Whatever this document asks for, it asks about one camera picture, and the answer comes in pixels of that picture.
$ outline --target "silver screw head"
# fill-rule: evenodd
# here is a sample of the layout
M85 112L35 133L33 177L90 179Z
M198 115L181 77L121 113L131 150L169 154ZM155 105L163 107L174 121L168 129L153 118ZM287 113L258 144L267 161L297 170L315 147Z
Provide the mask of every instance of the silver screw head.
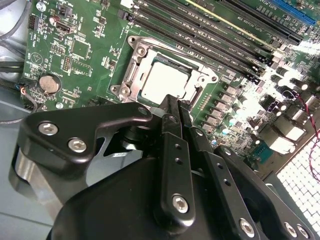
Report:
M75 153L83 153L87 149L87 145L81 139L71 139L68 143L68 147Z
M46 11L46 9L47 9L47 6L46 6L46 4L44 3L44 2L42 2L42 1L38 1L37 3L36 3L36 5L35 5L35 7L36 7L36 9L38 9L40 12L44 12L44 11Z
M307 231L300 225L296 226L298 228L298 230L300 231L300 233L306 238L309 239L309 234L307 233Z
M298 236L296 230L287 222L284 223L287 232L294 238Z
M189 209L187 201L182 196L174 196L172 198L172 204L174 208L182 214L185 214Z
M40 133L47 135L47 136L52 136L55 135L58 132L58 127L52 123L41 123L38 126L38 130Z
M203 136L204 133L200 130L200 129L196 129L195 132L199 135L199 136Z
M239 223L242 231L244 231L244 233L249 238L253 238L255 236L254 228L251 226L251 224L247 220L245 220L244 218L241 218Z
M57 102L57 103L55 104L55 107L56 107L57 109L63 109L63 108L64 108L64 105L63 105L61 102Z

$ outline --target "blue pcie slot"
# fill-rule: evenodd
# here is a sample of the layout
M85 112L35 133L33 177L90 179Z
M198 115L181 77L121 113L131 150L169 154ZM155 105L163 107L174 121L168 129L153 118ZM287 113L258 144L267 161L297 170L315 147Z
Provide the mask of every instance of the blue pcie slot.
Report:
M313 20L312 18L308 17L305 15L303 12L295 9L293 6L290 6L289 4L285 3L282 0L269 0L272 4L278 6L280 9L284 10L285 12L291 14L295 18L299 19L300 21L310 24L310 25L315 25L316 21Z

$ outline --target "red wire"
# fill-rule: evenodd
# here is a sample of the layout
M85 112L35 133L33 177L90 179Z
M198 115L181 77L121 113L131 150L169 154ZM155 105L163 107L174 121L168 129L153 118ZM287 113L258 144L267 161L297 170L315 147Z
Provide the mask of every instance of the red wire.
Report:
M310 117L310 122L311 122L311 125L314 129L314 134L315 134L315 137L316 137L316 140L314 142L314 145L312 146L311 148L311 151L309 153L309 168L310 168L310 171L311 171L311 174L312 174L312 177L318 182L320 183L320 179L318 176L320 176L319 172L317 170L314 169L313 165L312 165L312 162L313 162L313 159L312 159L312 154L314 152L314 150L316 149L317 147L317 144L320 142L320 137L319 137L319 132L320 130L317 130L317 127L316 127L316 123L315 123L315 120L313 118L313 116L311 115L310 113L310 110L308 108L308 105L305 103L305 101L298 95L297 98L302 102L302 104L304 105L305 107L305 111L306 113L309 115Z

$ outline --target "black ram slot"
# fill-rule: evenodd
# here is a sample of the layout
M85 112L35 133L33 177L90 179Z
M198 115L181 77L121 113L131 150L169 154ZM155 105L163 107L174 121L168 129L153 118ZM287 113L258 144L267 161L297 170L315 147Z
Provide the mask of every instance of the black ram slot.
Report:
M239 14L244 19L251 21L253 24L260 26L285 42L293 45L299 45L304 39L299 34L282 26L280 23L268 18L261 12L249 7L239 0L218 0L219 4Z
M198 11L183 5L182 3L178 2L177 0L167 0L167 1L178 6L181 9L180 12L178 12L178 9L173 8L172 6L166 4L162 1L158 1L158 0L145 0L145 1L152 4L152 5L155 5L155 6L161 5L162 7L166 7L167 9L171 9L172 11L175 11L175 13L182 18L186 18L188 20L192 19L194 22L199 24L199 26L201 28L206 29L211 34L218 34L219 35L218 31L220 30L221 32L225 32L225 33L230 34L232 36L236 36L240 41L242 41L243 43L246 43L248 46L251 46L252 48L255 47L255 48L259 49L260 51L266 52L268 54L271 53L269 50L265 49L263 46L256 44L255 42L241 36L237 32L224 26L221 22L213 21L211 18L200 14ZM191 13L194 17L186 14L186 12ZM244 45L242 45L242 47L245 47L247 51L253 52L253 50L249 47L246 47Z
M137 24L139 24L141 27L144 27L146 29L149 29L153 32L156 32L158 34L161 34L167 38L170 38L172 40L174 40L175 42L178 43L178 45L181 45L182 47L186 48L186 49L190 49L192 52L200 55L200 56L203 56L203 57L206 57L206 58L209 58L211 59L213 62L217 62L217 63L220 63L221 65L223 65L225 68L227 69L232 69L233 71L235 71L236 73L242 75L244 78L258 84L260 81L257 79L256 76L254 76L253 74L249 73L249 72L246 72L244 71L243 69L240 69L239 67L231 64L230 62L222 59L222 58L218 58L216 57L215 55L213 54L210 54L208 51L206 51L205 49L197 46L197 45L194 45L192 44L191 42L185 40L183 37L179 37L178 35L176 34L173 34L172 32L166 30L166 29L163 29L149 21L147 21L145 18L140 18L140 17L136 17L135 20L134 20Z
M163 24L166 24L168 27L171 28L175 28L185 34L187 34L190 38L194 38L195 40L198 41L199 43L201 43L201 45L206 46L206 47L210 47L210 48L214 48L216 50L219 51L220 54L228 56L230 59L232 59L234 62L238 62L239 65L243 64L246 68L248 68L249 70L259 70L261 67L252 63L249 60L246 60L243 57L233 53L232 51L227 51L226 49L223 49L222 47L219 46L219 44L213 44L212 40L203 37L202 35L196 33L195 31L184 27L183 25L178 24L176 21L173 21L169 18L165 18L164 16L157 14L155 11L149 10L147 8L140 8L140 10L138 11L140 14L143 14L145 17L150 18L150 16L160 22L162 22ZM195 25L190 24L190 27L193 27L195 29L197 29L198 27Z
M195 16L197 16L197 18L190 18L189 15L186 15L185 12L174 8L162 1L158 1L158 0L147 0L148 4L158 8L159 10L165 12L165 13L169 13L170 15L172 15L174 18L180 18L183 19L182 22L189 22L192 23L194 25L199 25L201 26L201 30L206 33L206 34L211 34L213 36L215 36L215 38L220 39L219 41L225 41L228 42L229 45L233 46L234 48L238 48L241 49L242 51L246 52L248 54L248 57L251 57L261 63L264 64L268 64L268 59L259 54L258 52L254 51L253 49L251 49L250 47L247 47L243 44L239 44L237 41L233 40L233 39L229 39L226 36L224 36L224 34L219 34L219 32L217 31L217 29L213 28L213 27L208 27L208 25L204 25L204 22L201 21L201 19L204 19L207 23L209 23L211 26L215 26L218 29L222 30L223 32L226 32L227 34L230 34L232 36L237 36L237 38L239 38L239 40L241 40L243 43L246 43L247 45L251 46L253 45L254 47L261 49L260 46L256 46L254 43L250 42L248 39L238 35L236 32L230 30L229 28L221 25L219 22L215 22L212 21L210 18L206 18L203 15L199 15L196 11L189 9L188 7L184 6L181 3L178 2L174 2L174 1L170 1L172 3L174 3L175 5L177 5L178 7L184 9L185 11L188 11L192 14L194 14Z

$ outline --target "motherboard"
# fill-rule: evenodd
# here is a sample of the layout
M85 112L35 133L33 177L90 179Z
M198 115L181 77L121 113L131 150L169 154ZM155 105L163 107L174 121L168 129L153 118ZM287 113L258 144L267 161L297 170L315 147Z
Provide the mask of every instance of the motherboard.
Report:
M292 153L320 106L317 0L35 0L23 77L41 111L167 94L213 148Z

